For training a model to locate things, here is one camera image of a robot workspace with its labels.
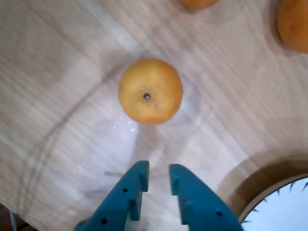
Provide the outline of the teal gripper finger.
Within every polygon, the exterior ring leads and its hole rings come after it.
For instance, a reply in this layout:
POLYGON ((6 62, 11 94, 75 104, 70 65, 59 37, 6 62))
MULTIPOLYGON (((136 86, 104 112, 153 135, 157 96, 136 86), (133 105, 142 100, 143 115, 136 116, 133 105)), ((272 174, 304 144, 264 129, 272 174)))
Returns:
POLYGON ((149 161, 136 162, 118 181, 82 231, 134 231, 141 216, 142 194, 149 187, 149 161))
POLYGON ((178 197, 180 219, 191 231, 242 231, 238 217, 188 168, 169 165, 170 185, 178 197))

